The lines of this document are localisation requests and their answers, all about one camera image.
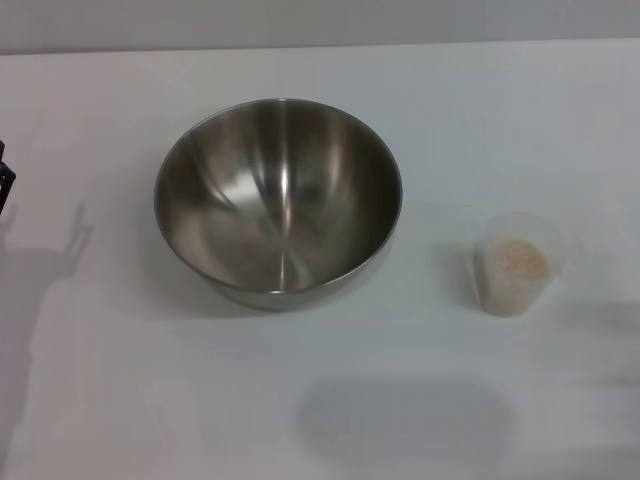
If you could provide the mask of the stainless steel mixing bowl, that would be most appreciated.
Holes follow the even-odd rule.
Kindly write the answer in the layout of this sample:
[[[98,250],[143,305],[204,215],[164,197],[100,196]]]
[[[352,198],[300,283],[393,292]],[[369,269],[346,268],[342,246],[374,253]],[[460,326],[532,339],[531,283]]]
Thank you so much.
[[[219,293],[262,311],[323,301],[374,271],[403,203],[383,139],[303,99],[238,104],[172,146],[154,185],[171,251]]]

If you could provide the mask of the translucent plastic measuring cup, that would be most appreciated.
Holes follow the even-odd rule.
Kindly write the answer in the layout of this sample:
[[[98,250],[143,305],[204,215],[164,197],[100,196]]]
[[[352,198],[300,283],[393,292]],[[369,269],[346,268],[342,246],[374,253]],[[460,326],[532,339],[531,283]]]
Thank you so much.
[[[560,277],[568,254],[567,235],[546,217],[508,212],[490,219],[473,250],[482,310],[503,318],[525,313]]]

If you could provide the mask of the uncooked rice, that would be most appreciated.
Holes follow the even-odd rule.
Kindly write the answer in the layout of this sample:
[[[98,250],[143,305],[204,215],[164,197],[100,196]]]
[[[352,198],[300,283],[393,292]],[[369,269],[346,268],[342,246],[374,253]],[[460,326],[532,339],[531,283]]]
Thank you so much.
[[[482,309],[498,317],[524,313],[553,278],[547,256],[517,238],[481,244],[475,253],[474,277]]]

